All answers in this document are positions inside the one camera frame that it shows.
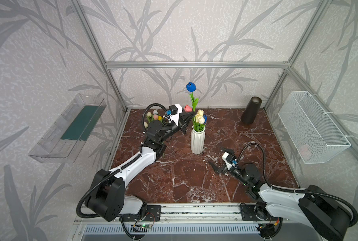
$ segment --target leaf pattern wallpaper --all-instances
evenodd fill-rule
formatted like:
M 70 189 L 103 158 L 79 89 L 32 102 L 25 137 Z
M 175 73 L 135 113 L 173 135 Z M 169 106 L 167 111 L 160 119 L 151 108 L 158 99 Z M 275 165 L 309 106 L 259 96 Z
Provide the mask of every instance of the leaf pattern wallpaper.
M 301 0 L 81 3 L 106 61 L 286 61 L 318 5 Z M 245 107 L 253 95 L 268 96 L 281 71 L 111 70 L 131 107 L 156 99 L 185 104 L 189 81 L 198 87 L 199 107 Z
M 28 156 L 76 94 L 107 107 L 73 164 Z M 65 240 L 124 111 L 69 1 L 0 0 L 0 240 Z
M 358 140 L 358 0 L 332 1 L 293 68 Z M 351 152 L 345 150 L 327 163 L 306 165 L 278 118 L 290 91 L 300 90 L 287 77 L 268 109 L 294 176 L 302 187 L 320 186 L 358 209 L 358 161 Z M 358 223 L 348 229 L 344 240 L 358 241 Z

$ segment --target red marble surface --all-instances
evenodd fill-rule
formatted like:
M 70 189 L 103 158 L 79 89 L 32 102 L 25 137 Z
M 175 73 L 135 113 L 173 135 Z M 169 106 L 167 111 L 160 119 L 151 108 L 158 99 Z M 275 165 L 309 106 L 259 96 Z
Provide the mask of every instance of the red marble surface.
M 208 119 L 203 154 L 191 152 L 190 124 L 186 135 L 177 132 L 166 143 L 164 157 L 146 167 L 130 182 L 126 194 L 149 203 L 252 202 L 245 193 L 245 186 L 232 176 L 216 174 L 208 164 L 209 160 L 218 166 L 223 164 L 220 147 L 233 149 L 239 155 L 250 142 L 258 142 L 265 149 L 267 178 L 271 184 L 297 187 L 264 111 L 259 111 L 250 125 L 240 122 L 242 112 L 243 109 L 204 109 Z M 138 152 L 140 142 L 144 140 L 140 123 L 142 113 L 143 109 L 131 110 L 113 167 Z M 252 162 L 262 170 L 262 152 L 257 147 L 247 148 L 240 164 L 244 162 Z

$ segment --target mesh basket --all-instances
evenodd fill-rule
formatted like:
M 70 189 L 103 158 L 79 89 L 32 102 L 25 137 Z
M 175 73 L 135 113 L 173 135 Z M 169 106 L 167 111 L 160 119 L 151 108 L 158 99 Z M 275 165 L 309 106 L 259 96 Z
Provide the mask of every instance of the mesh basket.
M 302 160 L 324 163 L 350 147 L 348 139 L 307 91 L 294 91 L 278 113 Z

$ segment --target blue tulip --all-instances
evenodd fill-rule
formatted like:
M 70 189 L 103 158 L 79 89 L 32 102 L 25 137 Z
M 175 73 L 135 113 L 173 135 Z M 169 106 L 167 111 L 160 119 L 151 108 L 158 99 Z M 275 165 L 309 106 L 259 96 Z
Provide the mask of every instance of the blue tulip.
M 186 88 L 188 91 L 194 92 L 196 90 L 196 85 L 192 82 L 188 82 L 188 84 L 186 85 Z

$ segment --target white vase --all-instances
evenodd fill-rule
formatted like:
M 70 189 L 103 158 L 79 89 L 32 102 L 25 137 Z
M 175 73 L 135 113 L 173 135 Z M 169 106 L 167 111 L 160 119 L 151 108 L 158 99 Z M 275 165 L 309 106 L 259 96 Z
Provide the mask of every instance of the white vase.
M 194 126 L 192 126 L 192 132 L 191 132 L 191 151 L 194 154 L 200 154 L 203 152 L 203 146 L 204 146 L 204 133 L 205 128 L 201 132 L 196 132 L 194 130 Z

